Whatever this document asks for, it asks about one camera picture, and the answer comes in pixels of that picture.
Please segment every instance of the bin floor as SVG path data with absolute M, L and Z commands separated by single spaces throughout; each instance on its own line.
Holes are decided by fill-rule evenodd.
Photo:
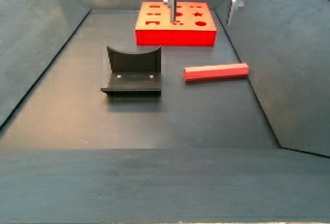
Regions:
M 186 67 L 238 62 L 219 22 L 214 47 L 163 47 L 160 98 L 111 100 L 100 92 L 110 77 L 105 46 L 142 50 L 136 17 L 89 14 L 1 131 L 0 149 L 277 148 L 246 78 L 183 81 Z
M 164 47 L 160 98 L 100 92 L 136 15 L 88 16 L 1 130 L 0 223 L 330 221 L 330 160 L 278 148 L 247 79 L 183 82 L 238 61 L 219 23 Z

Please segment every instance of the red block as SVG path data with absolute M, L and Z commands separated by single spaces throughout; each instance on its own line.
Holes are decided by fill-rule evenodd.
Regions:
M 247 64 L 188 67 L 183 70 L 184 81 L 199 81 L 219 78 L 243 77 L 248 75 Z
M 216 27 L 206 3 L 178 2 L 176 19 L 163 2 L 143 2 L 135 26 L 138 45 L 214 46 Z

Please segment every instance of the hole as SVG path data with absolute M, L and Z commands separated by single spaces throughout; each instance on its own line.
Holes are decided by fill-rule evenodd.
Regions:
M 195 24 L 196 24 L 198 26 L 200 26 L 200 27 L 206 26 L 206 22 L 203 22 L 203 21 L 196 21 Z
M 192 13 L 192 15 L 194 16 L 202 16 L 202 13 L 195 12 L 195 13 Z
M 159 21 L 146 21 L 146 25 L 150 25 L 150 24 L 156 24 L 156 25 L 159 25 L 160 22 L 159 22 Z

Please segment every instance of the black holder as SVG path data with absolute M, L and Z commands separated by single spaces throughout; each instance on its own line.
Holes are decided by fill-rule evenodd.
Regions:
M 162 48 L 147 53 L 126 53 L 107 46 L 111 66 L 107 95 L 162 94 Z

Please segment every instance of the red peg board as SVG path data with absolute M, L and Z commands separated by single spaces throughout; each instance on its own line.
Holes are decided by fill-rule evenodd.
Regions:
M 143 2 L 135 26 L 138 45 L 214 46 L 216 27 L 206 3 L 178 2 L 176 19 L 163 2 Z

